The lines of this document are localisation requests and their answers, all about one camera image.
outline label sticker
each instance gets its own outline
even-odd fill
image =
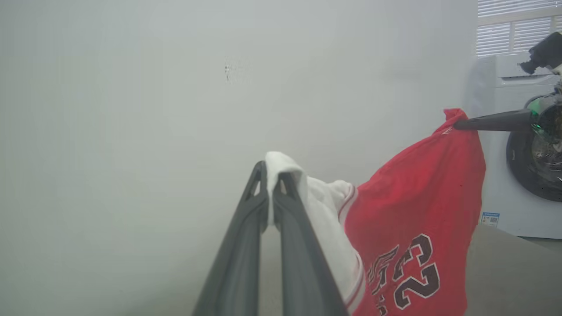
[[[482,220],[484,225],[497,227],[497,222],[500,220],[500,213],[482,213]]]

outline basketball jersey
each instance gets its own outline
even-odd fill
[[[381,316],[466,309],[466,252],[486,167],[478,133],[452,128],[467,119],[464,112],[445,114],[441,127],[380,168],[339,214]]]

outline washing machine door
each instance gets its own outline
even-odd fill
[[[527,102],[525,107],[538,98]],[[562,202],[562,111],[552,106],[541,115],[539,127],[548,131],[511,132],[507,142],[507,164],[515,179],[529,192]]]

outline washing machine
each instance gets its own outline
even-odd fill
[[[529,53],[479,58],[469,80],[467,115],[521,110],[552,93],[560,77],[542,68],[525,73],[519,64],[527,60]],[[481,223],[516,236],[562,239],[562,161],[549,164],[547,175],[536,167],[544,157],[533,133],[478,133],[486,160]]]

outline white wall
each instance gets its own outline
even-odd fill
[[[475,25],[465,0],[0,2],[0,314],[188,314],[254,163],[366,181],[461,105]]]

